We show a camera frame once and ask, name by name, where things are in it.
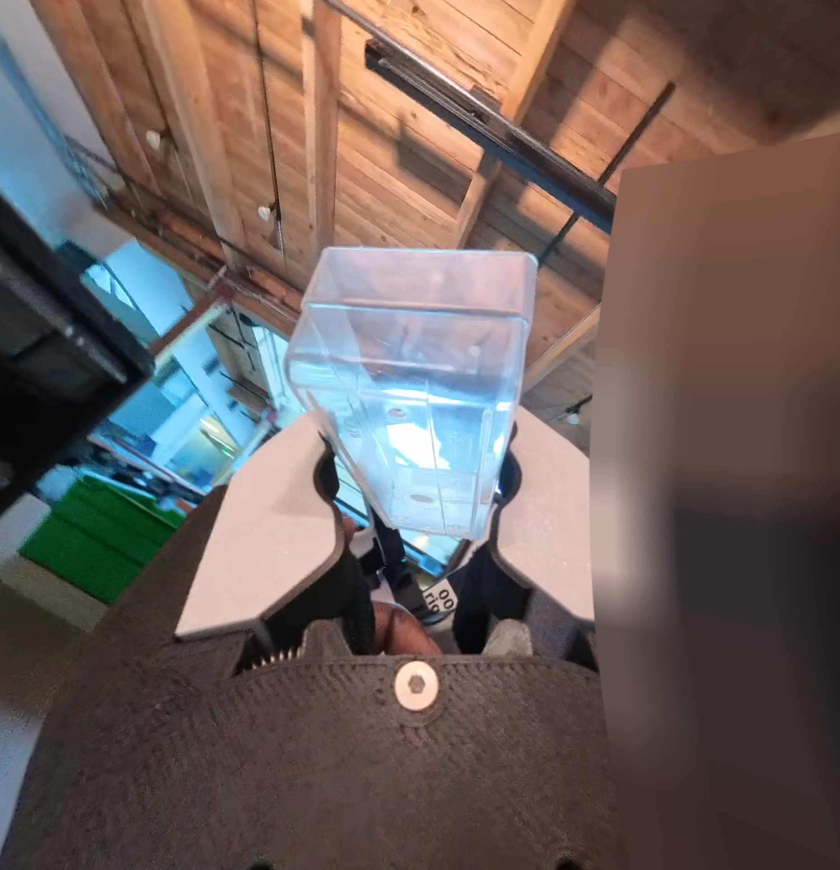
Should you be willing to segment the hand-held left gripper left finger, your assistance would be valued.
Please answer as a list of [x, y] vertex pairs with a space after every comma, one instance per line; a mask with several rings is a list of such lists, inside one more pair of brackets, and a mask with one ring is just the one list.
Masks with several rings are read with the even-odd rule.
[[180, 641], [251, 632], [335, 567], [346, 535], [320, 480], [332, 451], [307, 412], [233, 474], [175, 627]]

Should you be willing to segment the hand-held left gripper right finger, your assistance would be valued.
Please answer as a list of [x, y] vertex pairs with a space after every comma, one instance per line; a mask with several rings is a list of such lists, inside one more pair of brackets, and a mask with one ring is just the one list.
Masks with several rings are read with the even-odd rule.
[[588, 457], [522, 406], [510, 455], [519, 480], [495, 516], [491, 553], [519, 585], [592, 625]]

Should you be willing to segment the clear plastic drawer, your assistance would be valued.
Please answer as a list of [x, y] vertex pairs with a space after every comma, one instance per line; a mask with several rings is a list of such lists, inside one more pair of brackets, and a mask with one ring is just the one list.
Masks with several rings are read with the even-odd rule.
[[537, 271], [524, 251], [323, 250], [284, 374], [389, 527], [484, 533], [523, 387]]

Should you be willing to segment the black case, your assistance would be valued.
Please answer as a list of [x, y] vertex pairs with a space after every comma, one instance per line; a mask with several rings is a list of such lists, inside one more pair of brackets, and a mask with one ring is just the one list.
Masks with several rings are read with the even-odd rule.
[[0, 518], [154, 371], [0, 192]]

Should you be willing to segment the person's right hand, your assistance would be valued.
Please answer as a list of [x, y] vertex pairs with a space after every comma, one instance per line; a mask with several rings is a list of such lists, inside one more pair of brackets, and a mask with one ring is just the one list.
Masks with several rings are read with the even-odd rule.
[[373, 601], [374, 633], [372, 653], [424, 658], [442, 654], [422, 624], [398, 604]]

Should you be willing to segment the green plastic crate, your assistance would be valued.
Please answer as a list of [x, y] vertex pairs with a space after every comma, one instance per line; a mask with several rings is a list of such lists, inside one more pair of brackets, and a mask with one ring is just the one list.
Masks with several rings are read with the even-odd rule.
[[86, 476], [52, 507], [20, 556], [113, 604], [185, 519], [139, 491]]

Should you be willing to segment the thin dark ceiling rod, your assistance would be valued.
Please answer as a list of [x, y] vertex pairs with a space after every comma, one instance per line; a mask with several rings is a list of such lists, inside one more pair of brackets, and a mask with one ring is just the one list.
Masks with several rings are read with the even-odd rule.
[[[643, 137], [646, 130], [651, 126], [653, 121], [658, 117], [662, 109], [665, 107], [666, 103], [669, 102], [670, 98], [675, 92], [675, 88], [675, 81], [670, 80], [666, 82], [665, 87], [658, 94], [650, 107], [644, 112], [638, 124], [635, 126], [634, 129], [632, 129], [632, 132], [629, 134], [629, 136], [627, 136], [616, 154], [605, 166], [604, 170], [597, 179], [597, 182], [600, 185], [605, 187], [607, 183], [611, 180], [616, 170], [619, 169], [625, 158], [627, 158], [631, 154], [632, 149], [640, 141], [640, 139]], [[568, 220], [561, 226], [556, 235], [546, 244], [538, 259], [539, 267], [545, 267], [550, 257], [558, 251], [559, 245], [561, 245], [566, 235], [574, 229], [574, 227], [578, 224], [580, 220], [581, 215], [579, 215], [578, 212], [571, 212], [571, 214], [568, 216]]]

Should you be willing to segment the black metal ceiling rail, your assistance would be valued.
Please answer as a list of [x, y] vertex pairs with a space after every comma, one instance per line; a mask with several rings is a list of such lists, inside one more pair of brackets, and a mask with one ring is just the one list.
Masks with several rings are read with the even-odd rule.
[[474, 94], [426, 67], [409, 52], [376, 38], [366, 42], [364, 62], [369, 71], [479, 145], [522, 179], [549, 193], [600, 231], [612, 232], [616, 195]]

